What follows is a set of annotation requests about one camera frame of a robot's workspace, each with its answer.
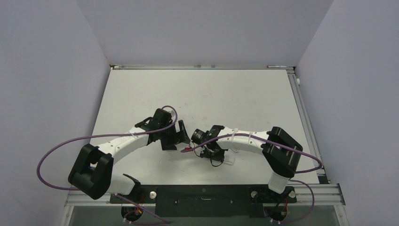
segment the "gray wall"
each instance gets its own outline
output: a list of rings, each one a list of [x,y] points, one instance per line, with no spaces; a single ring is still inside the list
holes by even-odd
[[[36,166],[58,143],[90,134],[109,66],[75,0],[0,3],[0,224],[57,225],[67,192]],[[67,186],[83,142],[44,163]]]
[[[77,0],[115,65],[297,65],[333,0]]]
[[[335,0],[297,74],[353,226],[398,225],[399,1]]]

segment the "screw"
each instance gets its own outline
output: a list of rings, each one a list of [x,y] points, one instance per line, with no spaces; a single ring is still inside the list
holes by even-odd
[[[294,191],[291,191],[291,192],[288,194],[288,196],[289,196],[290,198],[295,198],[296,194],[295,194]]]
[[[253,192],[251,192],[251,197],[252,198],[255,198],[255,196],[258,194],[258,192],[257,191],[253,191]]]
[[[155,197],[157,197],[157,193],[154,191],[150,192],[150,198],[155,199]]]

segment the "cable tie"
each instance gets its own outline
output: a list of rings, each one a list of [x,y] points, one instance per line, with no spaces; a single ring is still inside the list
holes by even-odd
[[[252,136],[252,134],[253,134],[253,132],[249,132],[248,143],[247,143],[247,144],[249,144],[249,142],[251,141],[251,136]]]
[[[234,130],[233,130],[233,133],[231,134],[231,142],[233,143],[233,139],[234,139],[234,135],[236,134],[238,132],[238,128],[235,128]],[[235,147],[235,149],[232,149],[235,153],[238,153],[238,149],[237,149],[237,147],[234,145],[234,143],[233,143],[233,146]]]

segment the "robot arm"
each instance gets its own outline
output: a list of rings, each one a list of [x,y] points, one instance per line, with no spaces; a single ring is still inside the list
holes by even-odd
[[[192,136],[193,142],[198,145],[212,139],[214,141],[206,144],[201,157],[222,161],[224,152],[228,149],[262,153],[273,170],[268,187],[279,194],[284,192],[288,180],[294,177],[301,155],[266,143],[265,140],[298,151],[303,150],[302,146],[280,127],[273,127],[271,131],[249,132],[214,125],[211,130],[206,132],[197,129]]]
[[[179,132],[174,123],[170,112],[157,109],[153,117],[136,124],[126,136],[98,146],[83,146],[68,181],[93,199],[105,193],[130,194],[140,182],[127,174],[112,174],[114,164],[134,150],[157,140],[161,140],[163,150],[176,150],[175,145],[179,143],[189,144],[183,121],[179,121]]]

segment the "aluminum frame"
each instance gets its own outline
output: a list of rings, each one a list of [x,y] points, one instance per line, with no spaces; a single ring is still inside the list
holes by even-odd
[[[296,106],[298,108],[303,129],[305,131],[306,139],[308,141],[310,152],[317,158],[321,159],[321,154],[317,147],[316,138],[314,136],[310,119],[307,114],[306,108],[303,103],[301,92],[299,90],[299,84],[295,75],[294,67],[284,68],[268,68],[267,66],[233,66],[233,65],[215,65],[202,66],[145,66],[145,65],[113,65],[111,70],[286,70],[291,89],[294,94]],[[324,168],[317,171],[319,175],[326,175]],[[310,190],[304,185],[292,185],[295,187],[297,203],[291,205],[311,205],[311,193]],[[344,210],[345,201],[338,184],[327,184],[327,185],[310,185],[315,196],[315,205],[333,205],[335,213],[338,218],[340,226],[348,226],[349,221],[346,217]],[[98,200],[91,199],[88,195],[81,191],[70,191],[65,202],[65,208],[61,217],[60,226],[67,226],[71,220],[73,207],[74,206],[132,206],[131,204],[112,204],[109,203],[109,194],[102,196]],[[156,204],[143,204],[143,206],[156,206]]]

